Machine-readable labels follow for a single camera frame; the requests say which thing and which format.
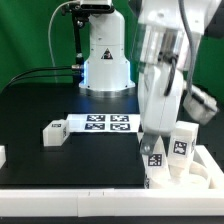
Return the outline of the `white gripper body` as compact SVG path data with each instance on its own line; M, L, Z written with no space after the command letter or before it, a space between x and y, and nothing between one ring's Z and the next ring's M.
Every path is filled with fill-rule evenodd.
M183 91L183 75L175 72L168 96L164 95L170 67L149 65L139 74L138 103L144 133L169 136L173 131Z

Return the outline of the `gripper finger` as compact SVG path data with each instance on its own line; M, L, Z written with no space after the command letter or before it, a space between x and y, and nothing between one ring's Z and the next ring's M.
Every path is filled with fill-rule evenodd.
M158 135L142 133L140 135L140 153L142 155L151 156L158 138Z

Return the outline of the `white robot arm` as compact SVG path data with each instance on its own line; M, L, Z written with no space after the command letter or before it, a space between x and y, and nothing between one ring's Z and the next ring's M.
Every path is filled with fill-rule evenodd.
M130 80L122 50L124 19L112 0L81 0L91 24L90 56L80 87L98 96L138 88L143 138L140 152L151 155L157 139L174 130L180 106L201 124L217 113L216 100L192 83L197 50L223 0L129 0L138 19L133 56L139 81Z

